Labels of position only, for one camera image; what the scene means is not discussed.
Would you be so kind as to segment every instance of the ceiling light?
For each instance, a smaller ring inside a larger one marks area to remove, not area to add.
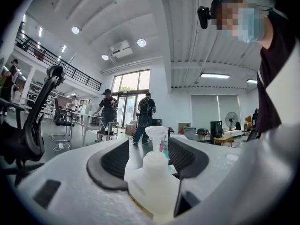
[[[67,47],[66,45],[63,46],[63,48],[61,50],[62,53],[65,51],[66,47]]]
[[[107,55],[102,55],[102,58],[104,59],[104,60],[108,60],[108,56]]]
[[[229,75],[224,75],[224,74],[214,74],[214,73],[202,73],[200,77],[209,77],[209,78],[228,78]]]
[[[137,41],[137,44],[140,46],[140,47],[145,47],[146,46],[146,41],[144,39],[139,39]]]
[[[248,83],[255,83],[255,84],[257,84],[257,80],[253,80],[253,79],[248,79],[247,82]]]
[[[43,31],[43,29],[42,29],[42,27],[40,27],[39,28],[39,32],[38,32],[38,36],[41,38],[42,37],[42,31]]]
[[[72,27],[72,32],[74,34],[78,34],[79,33],[79,28],[78,27]]]

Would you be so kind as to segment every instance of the standing fan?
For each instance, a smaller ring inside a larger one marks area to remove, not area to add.
[[[239,121],[239,118],[235,112],[229,112],[226,115],[225,123],[230,128],[230,135],[231,135],[231,128],[233,127],[232,125],[233,124],[235,125],[238,121]]]

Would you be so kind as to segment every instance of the blue face mask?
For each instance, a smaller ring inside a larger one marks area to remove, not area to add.
[[[257,8],[238,9],[238,31],[239,41],[250,43],[258,41],[264,36],[264,17]],[[222,34],[229,36],[232,31],[222,30]]]

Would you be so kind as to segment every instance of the railing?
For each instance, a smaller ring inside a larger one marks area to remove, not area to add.
[[[24,51],[28,52],[29,54],[31,54],[32,56],[36,57],[37,59],[39,59],[40,61],[44,62],[49,66],[53,66],[53,65],[63,66],[66,70],[67,76],[97,91],[100,90],[102,83],[91,78],[85,73],[79,71],[75,67],[65,62],[63,59],[60,59],[57,55],[50,52],[42,45],[38,44],[35,40],[28,37],[26,34],[20,33],[15,39],[15,44],[21,49],[23,49]]]

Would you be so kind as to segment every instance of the spray bottle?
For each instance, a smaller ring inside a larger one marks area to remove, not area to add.
[[[167,127],[151,126],[145,132],[153,142],[153,151],[143,158],[142,168],[126,176],[128,189],[136,204],[155,222],[173,219],[180,181],[168,170],[168,159],[159,151]]]

